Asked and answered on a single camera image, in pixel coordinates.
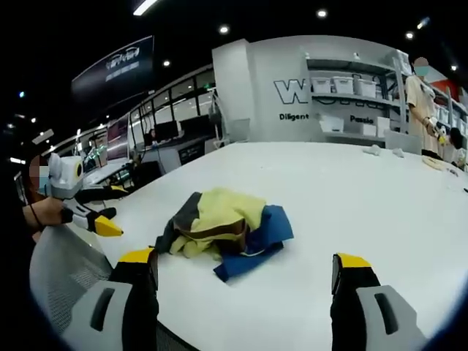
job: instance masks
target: letter w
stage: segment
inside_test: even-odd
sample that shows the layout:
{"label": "letter w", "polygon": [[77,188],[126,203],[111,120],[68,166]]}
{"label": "letter w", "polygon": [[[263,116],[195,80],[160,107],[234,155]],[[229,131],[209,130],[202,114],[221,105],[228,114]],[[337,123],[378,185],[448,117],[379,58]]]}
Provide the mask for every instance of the letter w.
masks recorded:
{"label": "letter w", "polygon": [[289,79],[287,84],[284,80],[275,80],[274,83],[283,104],[293,104],[295,99],[300,104],[309,103],[309,89],[305,79],[302,80],[302,83],[297,79]]}

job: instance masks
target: computer monitor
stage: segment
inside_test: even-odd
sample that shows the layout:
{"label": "computer monitor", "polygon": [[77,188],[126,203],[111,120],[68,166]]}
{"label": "computer monitor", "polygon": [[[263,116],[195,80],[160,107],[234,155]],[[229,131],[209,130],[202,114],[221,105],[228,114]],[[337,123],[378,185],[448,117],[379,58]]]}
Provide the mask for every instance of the computer monitor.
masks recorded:
{"label": "computer monitor", "polygon": [[163,140],[169,140],[173,137],[178,137],[176,121],[157,124],[154,130],[156,132],[156,141],[158,143],[160,143]]}
{"label": "computer monitor", "polygon": [[215,133],[214,125],[211,124],[208,115],[186,119],[181,122],[181,128],[185,135],[201,136]]}

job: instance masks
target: face mask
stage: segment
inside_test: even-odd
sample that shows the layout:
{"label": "face mask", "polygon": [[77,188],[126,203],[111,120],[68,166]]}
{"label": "face mask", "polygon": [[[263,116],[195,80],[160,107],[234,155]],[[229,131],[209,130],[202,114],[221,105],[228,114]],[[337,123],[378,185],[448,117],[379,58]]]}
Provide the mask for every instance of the face mask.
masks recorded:
{"label": "face mask", "polygon": [[429,73],[429,66],[418,66],[415,67],[415,72],[418,77],[424,77]]}

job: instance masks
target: table surface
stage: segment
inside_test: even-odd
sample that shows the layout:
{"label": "table surface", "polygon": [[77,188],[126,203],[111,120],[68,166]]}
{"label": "table surface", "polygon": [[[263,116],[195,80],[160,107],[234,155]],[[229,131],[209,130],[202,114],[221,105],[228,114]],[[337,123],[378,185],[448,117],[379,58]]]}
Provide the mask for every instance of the table surface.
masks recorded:
{"label": "table surface", "polygon": [[105,181],[107,178],[111,177],[113,174],[124,169],[130,161],[125,159],[121,162],[107,163],[105,166],[99,167],[96,170],[91,171],[85,175],[83,179],[84,185],[95,185],[99,184],[102,181]]}
{"label": "table surface", "polygon": [[458,173],[360,146],[238,143],[118,201],[124,234],[98,240],[115,265],[154,245],[195,191],[225,186],[264,197],[284,207],[295,238],[260,267],[225,284],[206,254],[159,258],[159,320],[172,332],[202,351],[330,350],[332,256],[346,252],[368,260],[431,337],[468,278],[468,177]]}

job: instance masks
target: person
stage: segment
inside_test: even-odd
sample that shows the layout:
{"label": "person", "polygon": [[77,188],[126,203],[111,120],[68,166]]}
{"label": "person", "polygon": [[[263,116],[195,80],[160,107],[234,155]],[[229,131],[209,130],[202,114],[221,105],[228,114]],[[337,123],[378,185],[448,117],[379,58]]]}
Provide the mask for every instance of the person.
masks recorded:
{"label": "person", "polygon": [[436,113],[435,93],[424,79],[429,72],[429,63],[423,57],[410,61],[414,75],[407,78],[405,87],[410,119],[408,134],[421,138],[423,155],[441,159],[436,131],[431,123],[431,118]]}
{"label": "person", "polygon": [[47,350],[69,350],[52,330],[29,289],[29,263],[35,246],[32,236],[42,225],[61,223],[63,204],[60,200],[47,197],[32,204],[32,209],[29,205],[25,206],[18,196],[11,164],[6,159],[5,155],[0,155],[4,202],[0,217],[4,224],[2,245],[5,261],[1,300],[4,304],[2,317],[8,320],[2,341],[19,344],[24,349],[47,347]]}
{"label": "person", "polygon": [[447,163],[463,170],[466,162],[465,156],[460,129],[452,128],[447,141],[442,145],[442,158]]}

